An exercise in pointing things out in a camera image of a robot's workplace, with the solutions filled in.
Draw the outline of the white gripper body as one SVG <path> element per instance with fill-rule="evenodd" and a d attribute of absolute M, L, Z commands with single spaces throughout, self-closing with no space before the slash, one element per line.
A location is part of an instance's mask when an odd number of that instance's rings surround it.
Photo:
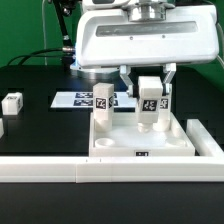
<path fill-rule="evenodd" d="M 219 53 L 213 5 L 176 6 L 163 1 L 162 19 L 141 16 L 150 0 L 83 0 L 76 37 L 82 68 L 141 67 L 214 60 Z"/>

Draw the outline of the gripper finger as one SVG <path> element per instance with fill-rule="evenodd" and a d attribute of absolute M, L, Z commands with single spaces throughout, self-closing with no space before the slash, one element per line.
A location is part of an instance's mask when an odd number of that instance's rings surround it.
<path fill-rule="evenodd" d="M 131 68 L 127 65 L 121 65 L 119 69 L 119 75 L 127 87 L 126 93 L 130 98 L 139 97 L 139 87 L 134 85 L 129 74 L 131 73 Z"/>
<path fill-rule="evenodd" d="M 176 73 L 176 64 L 175 63 L 168 63 L 163 66 L 163 74 L 164 79 L 162 81 L 162 87 L 163 87 L 163 96 L 167 96 L 170 94 L 170 83 Z"/>

